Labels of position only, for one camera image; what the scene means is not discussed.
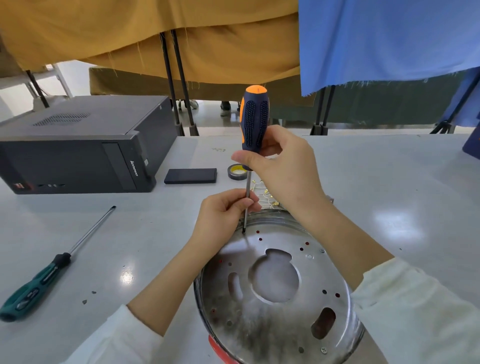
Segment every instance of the table surface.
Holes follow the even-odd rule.
[[[466,135],[309,136],[327,194],[394,255],[480,307],[480,160]],[[65,360],[181,249],[203,198],[229,188],[238,137],[177,138],[148,194],[15,195],[0,183],[0,300],[70,247],[112,206],[27,319],[0,323],[5,363]],[[164,185],[169,168],[218,169],[216,184]],[[156,362],[220,363],[190,289]],[[368,335],[351,359],[383,363]]]

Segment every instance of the screwdriver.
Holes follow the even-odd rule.
[[[47,292],[49,286],[57,280],[60,270],[70,264],[70,257],[73,251],[78,248],[78,246],[94,232],[95,228],[116,208],[116,206],[112,206],[110,210],[77,241],[68,253],[57,254],[53,261],[33,277],[30,282],[17,289],[0,308],[0,320],[12,322],[29,313]]]
[[[265,130],[268,126],[270,104],[267,89],[260,85],[248,86],[240,104],[240,128],[242,132],[241,148],[259,153],[262,149]],[[252,170],[247,170],[247,197],[250,197]],[[248,209],[245,210],[242,233],[247,228]]]

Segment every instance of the lenovo logo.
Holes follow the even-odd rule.
[[[135,163],[133,162],[133,160],[130,161],[130,164],[132,165],[133,171],[135,172],[135,176],[138,177],[137,168],[135,168]]]

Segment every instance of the hand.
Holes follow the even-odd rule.
[[[187,246],[195,246],[210,259],[232,237],[245,209],[260,211],[258,197],[250,191],[245,197],[245,189],[236,188],[208,196],[202,201],[192,237]]]
[[[274,154],[278,157],[265,158]],[[279,125],[267,128],[260,154],[239,150],[232,159],[253,169],[273,197],[301,224],[327,201],[312,147]]]

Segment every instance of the black electrical tape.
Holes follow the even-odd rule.
[[[228,176],[236,181],[242,181],[247,179],[247,171],[241,164],[232,164],[228,170]]]

